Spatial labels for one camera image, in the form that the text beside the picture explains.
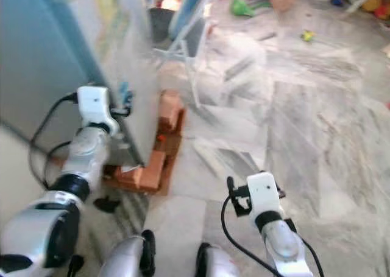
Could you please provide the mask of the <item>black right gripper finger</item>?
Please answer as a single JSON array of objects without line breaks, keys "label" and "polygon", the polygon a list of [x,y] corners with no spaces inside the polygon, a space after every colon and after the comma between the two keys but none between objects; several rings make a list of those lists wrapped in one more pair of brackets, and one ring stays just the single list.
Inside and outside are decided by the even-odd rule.
[{"label": "black right gripper finger", "polygon": [[239,212],[239,203],[238,199],[236,198],[236,185],[233,177],[227,177],[226,179],[226,185],[229,192],[228,199],[233,207],[233,210],[236,211],[236,213]]}]

